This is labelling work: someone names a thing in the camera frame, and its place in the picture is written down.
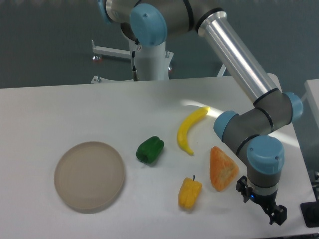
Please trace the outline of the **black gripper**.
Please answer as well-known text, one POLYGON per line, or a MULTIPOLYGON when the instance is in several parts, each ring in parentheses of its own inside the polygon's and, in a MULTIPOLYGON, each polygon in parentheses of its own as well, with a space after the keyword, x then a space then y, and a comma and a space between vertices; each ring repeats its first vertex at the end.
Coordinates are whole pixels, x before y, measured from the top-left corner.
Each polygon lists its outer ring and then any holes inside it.
POLYGON ((282 225, 287 219, 287 208, 282 205, 277 205, 275 202, 277 191, 269 195, 261 195, 252 190, 247 184, 247 177, 242 176, 236 183, 236 191, 240 192, 243 197, 243 202, 249 200, 262 207, 266 215, 269 216, 269 224, 282 225))

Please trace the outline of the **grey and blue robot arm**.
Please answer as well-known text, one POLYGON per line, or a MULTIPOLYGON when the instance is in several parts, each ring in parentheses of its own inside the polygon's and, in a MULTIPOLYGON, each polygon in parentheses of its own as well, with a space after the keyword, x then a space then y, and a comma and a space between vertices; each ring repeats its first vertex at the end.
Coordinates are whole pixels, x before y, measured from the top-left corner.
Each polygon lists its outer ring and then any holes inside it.
POLYGON ((247 167, 236 190, 244 201, 260 205, 271 224, 281 225, 287 209, 275 198, 285 156, 282 143, 270 134, 302 115, 301 99, 277 88, 214 0, 100 0, 98 7, 103 20, 119 23, 130 41, 135 81, 168 79, 164 59, 169 37, 194 30, 207 40, 254 106, 242 115, 222 113, 213 127, 247 167))

